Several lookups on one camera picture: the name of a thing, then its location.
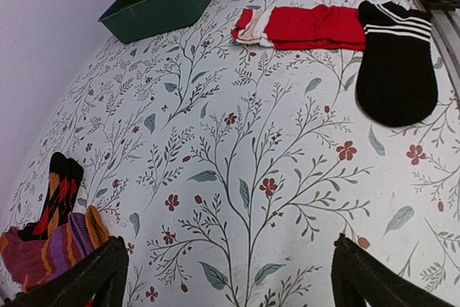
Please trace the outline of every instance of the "folded red fabric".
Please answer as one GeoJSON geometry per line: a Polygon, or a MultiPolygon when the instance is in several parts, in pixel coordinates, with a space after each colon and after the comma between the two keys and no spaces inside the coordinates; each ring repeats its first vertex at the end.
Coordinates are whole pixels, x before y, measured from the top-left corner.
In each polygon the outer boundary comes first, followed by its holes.
{"type": "Polygon", "coordinates": [[[237,42],[277,50],[361,51],[366,47],[358,9],[348,7],[275,7],[263,14],[245,9],[232,34],[237,42]]]}

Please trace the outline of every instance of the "red and black patterned sock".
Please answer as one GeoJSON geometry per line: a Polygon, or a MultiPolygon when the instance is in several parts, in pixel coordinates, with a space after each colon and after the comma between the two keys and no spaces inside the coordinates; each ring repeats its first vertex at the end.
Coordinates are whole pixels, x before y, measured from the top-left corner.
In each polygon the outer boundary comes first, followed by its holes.
{"type": "Polygon", "coordinates": [[[40,220],[18,232],[22,241],[47,239],[52,231],[68,220],[83,177],[82,167],[73,159],[55,152],[50,162],[50,183],[40,220]]]}

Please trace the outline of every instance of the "striped sock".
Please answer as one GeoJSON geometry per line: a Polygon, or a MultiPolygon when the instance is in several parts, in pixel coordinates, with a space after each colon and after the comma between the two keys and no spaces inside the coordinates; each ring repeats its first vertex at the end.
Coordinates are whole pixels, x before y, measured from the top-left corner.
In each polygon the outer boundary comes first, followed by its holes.
{"type": "Polygon", "coordinates": [[[438,103],[430,19],[430,14],[392,2],[359,5],[366,50],[356,99],[381,124],[401,127],[420,122],[438,103]]]}

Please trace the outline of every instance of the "red cloth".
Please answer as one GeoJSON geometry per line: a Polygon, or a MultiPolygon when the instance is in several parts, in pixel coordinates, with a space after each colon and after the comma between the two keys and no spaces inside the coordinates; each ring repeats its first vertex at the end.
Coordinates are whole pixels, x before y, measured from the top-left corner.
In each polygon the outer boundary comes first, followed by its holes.
{"type": "MultiPolygon", "coordinates": [[[[252,13],[244,10],[232,31],[247,27],[252,13]]],[[[319,5],[314,9],[275,7],[263,30],[277,50],[364,50],[366,38],[358,9],[319,5]]]]}

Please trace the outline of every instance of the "multicolored knit sock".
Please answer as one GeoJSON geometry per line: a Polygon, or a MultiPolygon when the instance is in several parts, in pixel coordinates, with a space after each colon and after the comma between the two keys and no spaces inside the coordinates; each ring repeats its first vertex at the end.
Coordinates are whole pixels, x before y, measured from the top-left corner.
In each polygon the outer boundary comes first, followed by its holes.
{"type": "Polygon", "coordinates": [[[50,162],[50,183],[40,220],[18,232],[22,241],[47,239],[60,225],[67,223],[83,177],[82,167],[73,159],[55,152],[50,162]]]}
{"type": "Polygon", "coordinates": [[[0,237],[5,267],[24,291],[48,283],[77,265],[109,239],[109,232],[94,206],[86,215],[71,212],[68,223],[55,229],[48,240],[23,242],[12,227],[0,237]]]}

